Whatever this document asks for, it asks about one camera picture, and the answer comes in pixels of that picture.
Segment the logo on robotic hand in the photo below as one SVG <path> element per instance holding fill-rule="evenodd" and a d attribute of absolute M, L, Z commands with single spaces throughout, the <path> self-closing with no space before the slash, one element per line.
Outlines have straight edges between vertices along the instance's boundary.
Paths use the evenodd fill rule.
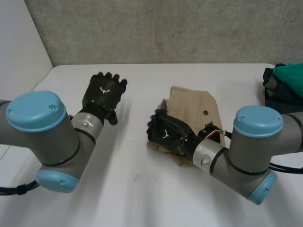
<path fill-rule="evenodd" d="M 165 138 L 169 137 L 169 135 L 168 135 L 168 133 L 167 133 L 166 129 L 164 129 L 164 131 L 165 131 L 165 136 L 164 136 L 164 137 L 162 137 L 162 139 L 165 139 Z"/>
<path fill-rule="evenodd" d="M 107 92 L 110 91 L 110 89 L 109 89 L 109 90 L 104 90 L 102 87 L 100 87 L 100 90 L 101 90 L 101 92 L 102 92 L 103 94 L 105 94 L 105 93 L 107 93 Z"/>

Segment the brown cardboard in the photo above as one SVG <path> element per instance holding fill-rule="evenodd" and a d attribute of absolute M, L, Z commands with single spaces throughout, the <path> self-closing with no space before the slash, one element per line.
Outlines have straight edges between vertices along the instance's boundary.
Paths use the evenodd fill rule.
<path fill-rule="evenodd" d="M 170 116 L 186 122 L 198 134 L 205 125 L 213 122 L 222 128 L 216 100 L 207 91 L 194 91 L 182 87 L 172 86 L 169 99 L 166 100 L 167 113 Z M 221 136 L 221 145 L 225 146 L 224 136 Z M 147 147 L 165 153 L 172 157 L 182 167 L 193 167 L 194 164 L 183 156 L 173 154 L 165 148 L 148 141 Z"/>

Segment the light blue cap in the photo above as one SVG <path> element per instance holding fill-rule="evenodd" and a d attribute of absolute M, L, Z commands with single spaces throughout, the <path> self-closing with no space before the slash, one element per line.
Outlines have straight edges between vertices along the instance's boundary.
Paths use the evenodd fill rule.
<path fill-rule="evenodd" d="M 275 185 L 277 175 L 270 171 L 254 192 L 247 198 L 247 200 L 260 205 L 263 200 L 268 196 L 272 187 Z"/>
<path fill-rule="evenodd" d="M 57 171 L 40 169 L 36 181 L 38 185 L 55 192 L 69 193 L 74 191 L 79 183 L 79 179 Z"/>
<path fill-rule="evenodd" d="M 14 99 L 6 109 L 7 121 L 24 132 L 43 132 L 60 124 L 66 108 L 51 91 L 32 91 Z"/>
<path fill-rule="evenodd" d="M 233 121 L 233 128 L 243 136 L 264 138 L 276 135 L 284 125 L 282 115 L 269 107 L 249 105 L 241 108 Z"/>

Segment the white table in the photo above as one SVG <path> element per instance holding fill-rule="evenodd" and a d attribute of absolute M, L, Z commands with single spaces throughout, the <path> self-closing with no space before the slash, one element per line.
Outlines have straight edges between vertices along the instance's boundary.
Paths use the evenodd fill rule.
<path fill-rule="evenodd" d="M 90 77 L 99 71 L 128 79 L 118 107 L 119 124 L 105 125 L 77 189 L 62 194 L 37 188 L 0 197 L 1 227 L 300 227 L 303 178 L 278 174 L 257 206 L 198 168 L 181 168 L 146 148 L 146 123 L 172 84 L 209 91 L 224 129 L 237 110 L 260 104 L 268 64 L 66 65 L 54 68 L 36 90 L 51 90 L 68 113 L 81 109 Z M 303 154 L 274 157 L 301 167 Z M 24 148 L 10 147 L 0 161 L 0 184 L 32 181 L 40 167 Z"/>

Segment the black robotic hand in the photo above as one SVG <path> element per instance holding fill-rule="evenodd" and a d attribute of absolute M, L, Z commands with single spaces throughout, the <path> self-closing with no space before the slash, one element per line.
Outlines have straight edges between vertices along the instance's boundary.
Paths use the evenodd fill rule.
<path fill-rule="evenodd" d="M 110 72 L 93 75 L 82 100 L 83 109 L 97 113 L 99 118 L 104 116 L 111 125 L 116 125 L 118 119 L 115 108 L 126 90 L 127 80 L 119 82 L 120 76 L 112 76 Z"/>
<path fill-rule="evenodd" d="M 192 129 L 183 121 L 167 115 L 166 109 L 158 109 L 148 122 L 148 139 L 172 153 L 183 155 L 182 144 Z"/>

